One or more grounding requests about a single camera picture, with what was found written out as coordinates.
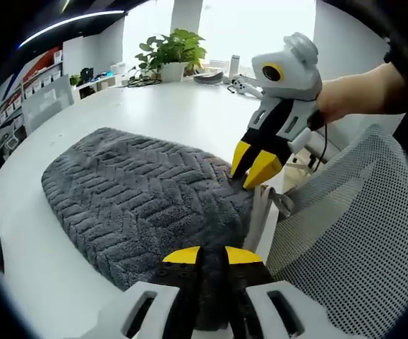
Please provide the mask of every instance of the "white flower pot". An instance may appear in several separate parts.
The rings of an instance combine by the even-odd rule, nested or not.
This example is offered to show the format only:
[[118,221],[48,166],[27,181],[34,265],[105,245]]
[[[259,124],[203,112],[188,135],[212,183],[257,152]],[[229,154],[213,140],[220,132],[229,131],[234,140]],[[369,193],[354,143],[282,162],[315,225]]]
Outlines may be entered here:
[[184,77],[186,62],[172,62],[162,65],[160,75],[164,83],[177,83]]

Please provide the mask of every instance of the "gray mesh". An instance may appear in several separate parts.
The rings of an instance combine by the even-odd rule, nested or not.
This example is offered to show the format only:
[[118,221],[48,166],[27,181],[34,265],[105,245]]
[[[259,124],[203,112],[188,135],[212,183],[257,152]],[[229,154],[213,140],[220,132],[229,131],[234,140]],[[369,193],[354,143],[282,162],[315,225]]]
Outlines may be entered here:
[[287,194],[267,267],[350,334],[383,337],[408,305],[408,158],[371,126]]

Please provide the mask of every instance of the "bottle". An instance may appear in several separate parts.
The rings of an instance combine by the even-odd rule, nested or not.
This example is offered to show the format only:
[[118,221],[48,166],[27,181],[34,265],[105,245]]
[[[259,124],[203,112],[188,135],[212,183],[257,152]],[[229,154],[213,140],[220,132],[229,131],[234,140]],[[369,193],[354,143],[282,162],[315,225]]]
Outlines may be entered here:
[[236,74],[239,74],[240,56],[233,55],[229,64],[229,79],[232,79]]

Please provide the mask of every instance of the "desk surface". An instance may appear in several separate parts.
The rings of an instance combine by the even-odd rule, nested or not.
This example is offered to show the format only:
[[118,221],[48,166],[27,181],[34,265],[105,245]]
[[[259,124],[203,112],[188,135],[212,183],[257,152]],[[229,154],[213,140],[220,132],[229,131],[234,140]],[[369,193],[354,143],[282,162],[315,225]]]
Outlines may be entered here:
[[47,166],[103,126],[194,146],[231,162],[258,106],[257,99],[231,94],[222,85],[115,88],[66,108],[22,142],[0,171],[4,284],[42,338],[83,334],[99,309],[122,293],[62,230],[41,187]]

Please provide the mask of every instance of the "ceiling light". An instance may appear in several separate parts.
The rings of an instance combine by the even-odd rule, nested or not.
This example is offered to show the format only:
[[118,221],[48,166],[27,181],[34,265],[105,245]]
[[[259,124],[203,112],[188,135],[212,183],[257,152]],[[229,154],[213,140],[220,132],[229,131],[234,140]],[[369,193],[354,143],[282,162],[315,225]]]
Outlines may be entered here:
[[39,32],[36,32],[34,35],[31,37],[28,37],[26,40],[24,40],[18,47],[21,48],[24,44],[30,42],[31,40],[35,39],[36,37],[39,37],[41,34],[44,34],[46,32],[49,32],[50,30],[53,30],[54,28],[57,28],[61,25],[65,25],[67,23],[72,23],[73,21],[81,20],[81,19],[86,19],[86,18],[92,18],[93,16],[106,16],[109,14],[122,14],[124,11],[106,11],[106,12],[97,12],[97,13],[91,13],[91,14],[84,14],[82,16],[76,16],[75,18],[70,18],[67,20],[60,21],[59,23],[55,23],[52,26],[49,26],[43,30],[40,30]]
[[61,10],[62,13],[63,13],[64,10],[66,9],[66,7],[69,5],[69,2],[70,2],[70,1],[71,1],[71,0],[66,0],[66,2],[64,3],[63,8],[62,8],[62,10]]

